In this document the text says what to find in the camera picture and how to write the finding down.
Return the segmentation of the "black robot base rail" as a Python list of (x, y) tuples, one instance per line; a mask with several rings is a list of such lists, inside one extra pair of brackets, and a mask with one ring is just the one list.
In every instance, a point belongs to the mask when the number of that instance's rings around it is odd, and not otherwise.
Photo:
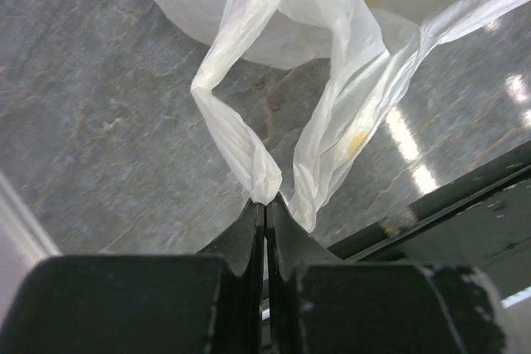
[(348, 261), (472, 265), (503, 298), (530, 287), (530, 144), (331, 245)]

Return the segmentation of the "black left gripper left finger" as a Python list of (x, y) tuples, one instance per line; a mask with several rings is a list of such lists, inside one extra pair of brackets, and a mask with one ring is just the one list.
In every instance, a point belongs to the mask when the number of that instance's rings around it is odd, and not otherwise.
[(257, 353), (265, 208), (194, 255), (62, 255), (23, 280), (4, 353)]

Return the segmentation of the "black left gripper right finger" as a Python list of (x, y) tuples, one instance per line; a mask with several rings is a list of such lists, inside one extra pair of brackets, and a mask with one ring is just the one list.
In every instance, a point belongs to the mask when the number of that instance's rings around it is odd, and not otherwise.
[(277, 197), (265, 208), (270, 327), (279, 353), (515, 353), (485, 273), (455, 264), (348, 263)]

